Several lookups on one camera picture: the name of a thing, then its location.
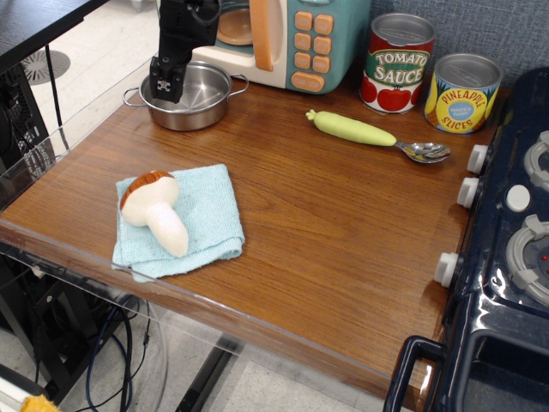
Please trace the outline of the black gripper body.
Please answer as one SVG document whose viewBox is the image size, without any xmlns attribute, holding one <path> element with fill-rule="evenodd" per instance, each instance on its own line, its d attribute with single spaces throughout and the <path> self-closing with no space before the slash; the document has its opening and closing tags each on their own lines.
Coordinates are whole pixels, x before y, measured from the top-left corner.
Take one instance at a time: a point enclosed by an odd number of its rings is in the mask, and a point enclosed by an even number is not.
<svg viewBox="0 0 549 412">
<path fill-rule="evenodd" d="M 194 49 L 215 44 L 221 1 L 160 3 L 160 65 L 184 65 Z"/>
</svg>

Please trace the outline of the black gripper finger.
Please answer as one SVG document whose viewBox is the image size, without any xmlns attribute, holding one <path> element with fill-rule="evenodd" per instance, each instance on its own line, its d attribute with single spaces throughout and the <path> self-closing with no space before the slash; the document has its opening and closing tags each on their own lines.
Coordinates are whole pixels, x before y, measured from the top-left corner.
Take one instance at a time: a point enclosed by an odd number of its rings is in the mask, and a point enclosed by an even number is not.
<svg viewBox="0 0 549 412">
<path fill-rule="evenodd" d="M 151 96 L 155 99 L 163 99 L 165 91 L 163 88 L 164 69 L 158 57 L 152 57 L 149 65 L 149 88 Z"/>
<path fill-rule="evenodd" d="M 159 68 L 156 81 L 156 96 L 158 99 L 178 103 L 183 94 L 186 65 L 176 65 L 171 68 Z"/>
</svg>

